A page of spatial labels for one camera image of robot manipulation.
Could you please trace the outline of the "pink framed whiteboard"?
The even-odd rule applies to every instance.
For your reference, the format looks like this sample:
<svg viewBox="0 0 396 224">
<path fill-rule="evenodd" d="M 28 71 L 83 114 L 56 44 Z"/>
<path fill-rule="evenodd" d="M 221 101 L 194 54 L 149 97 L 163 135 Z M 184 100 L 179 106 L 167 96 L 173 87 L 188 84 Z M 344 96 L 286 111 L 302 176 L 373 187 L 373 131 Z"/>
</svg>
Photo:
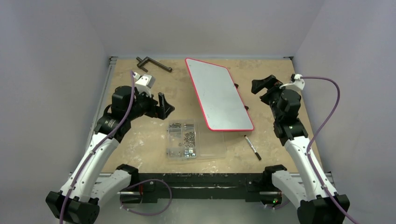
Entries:
<svg viewBox="0 0 396 224">
<path fill-rule="evenodd" d="M 209 130 L 254 130 L 228 68 L 193 58 L 184 61 Z"/>
</svg>

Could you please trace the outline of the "white black marker pen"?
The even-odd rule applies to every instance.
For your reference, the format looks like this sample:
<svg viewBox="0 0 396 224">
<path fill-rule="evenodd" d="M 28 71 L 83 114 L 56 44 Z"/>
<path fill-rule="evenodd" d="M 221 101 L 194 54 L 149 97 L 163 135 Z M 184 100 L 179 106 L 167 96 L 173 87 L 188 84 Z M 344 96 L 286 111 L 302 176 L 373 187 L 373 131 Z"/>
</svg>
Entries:
<svg viewBox="0 0 396 224">
<path fill-rule="evenodd" d="M 248 136 L 244 135 L 245 140 L 247 141 L 248 145 L 250 146 L 250 148 L 253 150 L 254 154 L 256 155 L 258 160 L 262 160 L 261 156 L 259 155 L 259 153 L 257 152 L 256 148 L 253 146 L 252 142 L 250 141 L 250 139 L 248 138 Z"/>
</svg>

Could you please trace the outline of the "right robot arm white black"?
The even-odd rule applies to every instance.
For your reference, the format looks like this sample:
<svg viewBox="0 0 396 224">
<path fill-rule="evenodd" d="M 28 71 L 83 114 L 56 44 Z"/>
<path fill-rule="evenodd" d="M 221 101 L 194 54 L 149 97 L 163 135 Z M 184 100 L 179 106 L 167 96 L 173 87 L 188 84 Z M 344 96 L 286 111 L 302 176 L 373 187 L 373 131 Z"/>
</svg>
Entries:
<svg viewBox="0 0 396 224">
<path fill-rule="evenodd" d="M 251 92 L 266 93 L 260 100 L 274 116 L 274 133 L 291 156 L 302 183 L 295 180 L 281 165 L 266 167 L 262 177 L 266 189 L 279 189 L 295 206 L 301 224 L 342 224 L 350 202 L 338 193 L 317 160 L 308 133 L 299 119 L 301 95 L 305 81 L 293 74 L 290 83 L 283 84 L 275 76 L 253 80 Z"/>
</svg>

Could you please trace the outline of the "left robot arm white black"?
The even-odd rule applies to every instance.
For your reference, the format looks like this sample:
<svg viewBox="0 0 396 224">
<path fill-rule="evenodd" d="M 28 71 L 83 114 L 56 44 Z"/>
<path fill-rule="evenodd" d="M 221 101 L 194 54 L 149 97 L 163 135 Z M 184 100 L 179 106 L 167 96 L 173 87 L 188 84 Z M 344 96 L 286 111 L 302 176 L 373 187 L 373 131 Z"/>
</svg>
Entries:
<svg viewBox="0 0 396 224">
<path fill-rule="evenodd" d="M 156 179 L 140 180 L 139 170 L 127 164 L 119 165 L 111 177 L 97 184 L 104 165 L 131 128 L 131 121 L 146 115 L 166 119 L 173 111 L 163 93 L 158 100 L 136 87 L 119 86 L 112 94 L 112 101 L 96 123 L 86 152 L 75 171 L 59 191 L 48 193 L 45 202 L 62 224 L 93 224 L 100 208 L 121 190 L 138 192 Z"/>
</svg>

